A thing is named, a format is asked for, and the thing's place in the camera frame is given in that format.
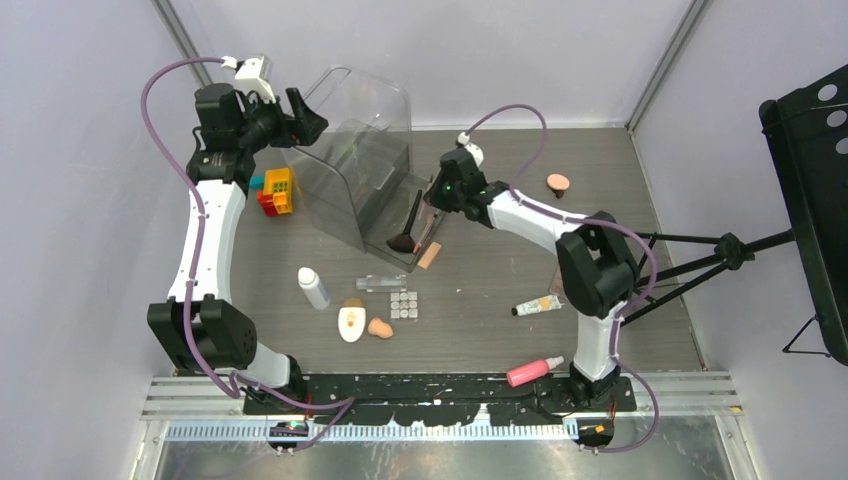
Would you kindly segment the clear acrylic drawer organizer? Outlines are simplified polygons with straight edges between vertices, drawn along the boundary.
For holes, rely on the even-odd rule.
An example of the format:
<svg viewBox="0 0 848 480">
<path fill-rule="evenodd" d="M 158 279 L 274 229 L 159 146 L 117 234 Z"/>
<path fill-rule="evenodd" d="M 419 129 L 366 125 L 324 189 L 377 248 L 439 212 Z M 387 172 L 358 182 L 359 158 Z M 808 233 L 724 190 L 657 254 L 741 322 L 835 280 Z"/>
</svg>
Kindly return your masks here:
<svg viewBox="0 0 848 480">
<path fill-rule="evenodd" d="M 329 125 L 285 155 L 310 221 L 357 249 L 411 172 L 411 112 L 398 83 L 345 65 L 329 67 L 305 102 Z"/>
</svg>

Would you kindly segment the pink round powder puff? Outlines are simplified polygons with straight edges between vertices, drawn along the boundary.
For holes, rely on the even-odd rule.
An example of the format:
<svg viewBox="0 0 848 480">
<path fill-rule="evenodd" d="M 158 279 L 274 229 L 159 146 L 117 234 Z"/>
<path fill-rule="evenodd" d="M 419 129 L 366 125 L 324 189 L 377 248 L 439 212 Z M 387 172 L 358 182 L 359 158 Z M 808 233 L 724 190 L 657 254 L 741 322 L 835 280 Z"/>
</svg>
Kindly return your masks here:
<svg viewBox="0 0 848 480">
<path fill-rule="evenodd" d="M 557 199 L 561 199 L 569 190 L 571 182 L 562 174 L 550 174 L 546 178 L 546 185 Z"/>
</svg>

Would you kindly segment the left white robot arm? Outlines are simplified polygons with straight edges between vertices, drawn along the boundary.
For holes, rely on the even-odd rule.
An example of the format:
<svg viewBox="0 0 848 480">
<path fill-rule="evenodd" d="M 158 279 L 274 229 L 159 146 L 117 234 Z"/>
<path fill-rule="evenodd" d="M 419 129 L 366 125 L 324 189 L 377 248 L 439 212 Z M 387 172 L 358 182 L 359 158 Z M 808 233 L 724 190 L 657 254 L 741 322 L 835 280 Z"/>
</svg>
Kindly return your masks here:
<svg viewBox="0 0 848 480">
<path fill-rule="evenodd" d="M 183 253 L 165 301 L 149 306 L 147 323 L 178 371 L 269 387 L 270 403 L 293 414 L 307 398 L 296 360 L 259 341 L 254 322 L 234 306 L 231 294 L 236 229 L 255 154 L 267 147 L 310 146 L 328 126 L 298 89 L 287 89 L 286 96 L 289 112 L 279 99 L 227 83 L 195 92 L 195 150 L 177 168 L 189 186 Z"/>
</svg>

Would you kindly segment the eyeshadow palette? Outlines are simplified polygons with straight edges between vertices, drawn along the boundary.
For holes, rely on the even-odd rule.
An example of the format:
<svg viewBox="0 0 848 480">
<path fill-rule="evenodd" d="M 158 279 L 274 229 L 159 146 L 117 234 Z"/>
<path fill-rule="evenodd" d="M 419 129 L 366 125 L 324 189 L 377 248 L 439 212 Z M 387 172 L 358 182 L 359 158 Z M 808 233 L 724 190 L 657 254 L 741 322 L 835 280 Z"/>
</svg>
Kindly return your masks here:
<svg viewBox="0 0 848 480">
<path fill-rule="evenodd" d="M 561 298 L 565 297 L 562 279 L 561 279 L 561 276 L 559 274 L 555 274 L 554 277 L 552 278 L 552 281 L 551 281 L 551 284 L 550 284 L 550 293 L 552 295 L 556 295 L 556 296 L 561 297 Z"/>
</svg>

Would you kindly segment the black fan makeup brush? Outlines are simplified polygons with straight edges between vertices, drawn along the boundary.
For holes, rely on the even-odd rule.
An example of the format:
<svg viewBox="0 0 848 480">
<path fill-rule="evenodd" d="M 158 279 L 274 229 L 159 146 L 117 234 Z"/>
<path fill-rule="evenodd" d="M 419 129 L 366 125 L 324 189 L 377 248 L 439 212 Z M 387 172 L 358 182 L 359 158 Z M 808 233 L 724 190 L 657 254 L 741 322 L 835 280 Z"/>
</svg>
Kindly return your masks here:
<svg viewBox="0 0 848 480">
<path fill-rule="evenodd" d="M 420 208 L 422 197 L 423 191 L 418 190 L 402 231 L 386 241 L 386 245 L 390 250 L 402 254 L 410 254 L 413 252 L 416 241 L 412 238 L 411 231 L 416 220 L 417 212 Z"/>
</svg>

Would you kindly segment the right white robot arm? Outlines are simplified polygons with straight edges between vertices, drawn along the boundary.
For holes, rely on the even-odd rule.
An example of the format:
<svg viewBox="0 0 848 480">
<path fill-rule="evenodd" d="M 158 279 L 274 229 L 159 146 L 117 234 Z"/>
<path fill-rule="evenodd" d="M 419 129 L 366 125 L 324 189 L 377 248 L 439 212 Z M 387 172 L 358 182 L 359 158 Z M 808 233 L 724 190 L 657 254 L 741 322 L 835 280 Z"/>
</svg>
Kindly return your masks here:
<svg viewBox="0 0 848 480">
<path fill-rule="evenodd" d="M 589 411 L 605 403 L 622 371 L 619 323 L 639 278 L 626 230 L 603 211 L 568 213 L 503 181 L 488 181 L 467 148 L 440 158 L 424 199 L 444 212 L 516 234 L 556 257 L 566 299 L 578 313 L 578 346 L 569 364 L 572 400 Z"/>
</svg>

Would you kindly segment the pink makeup brush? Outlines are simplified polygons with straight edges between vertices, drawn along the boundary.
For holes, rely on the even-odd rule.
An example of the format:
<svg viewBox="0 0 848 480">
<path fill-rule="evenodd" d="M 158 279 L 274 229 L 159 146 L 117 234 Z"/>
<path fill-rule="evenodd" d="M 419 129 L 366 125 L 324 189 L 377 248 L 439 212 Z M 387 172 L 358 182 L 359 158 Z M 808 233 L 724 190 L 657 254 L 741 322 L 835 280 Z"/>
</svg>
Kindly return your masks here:
<svg viewBox="0 0 848 480">
<path fill-rule="evenodd" d="M 422 232 L 421 232 L 419 238 L 417 239 L 416 244 L 413 248 L 414 254 L 417 254 L 419 252 L 419 250 L 421 249 L 424 241 L 426 240 L 427 236 L 429 235 L 429 232 L 432 228 L 432 225 L 433 225 L 435 218 L 436 218 L 435 214 L 428 215 L 424 229 L 422 230 Z"/>
</svg>

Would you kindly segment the beige makeup sponge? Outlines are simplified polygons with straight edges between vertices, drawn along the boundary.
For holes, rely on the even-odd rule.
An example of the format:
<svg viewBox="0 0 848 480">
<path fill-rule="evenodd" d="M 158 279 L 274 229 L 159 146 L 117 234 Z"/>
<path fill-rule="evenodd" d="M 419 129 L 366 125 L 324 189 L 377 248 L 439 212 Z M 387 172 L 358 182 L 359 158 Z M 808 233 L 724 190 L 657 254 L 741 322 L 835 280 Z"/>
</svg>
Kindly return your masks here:
<svg viewBox="0 0 848 480">
<path fill-rule="evenodd" d="M 368 323 L 367 332 L 380 339 L 389 339 L 394 335 L 392 326 L 381 318 L 372 318 Z"/>
</svg>

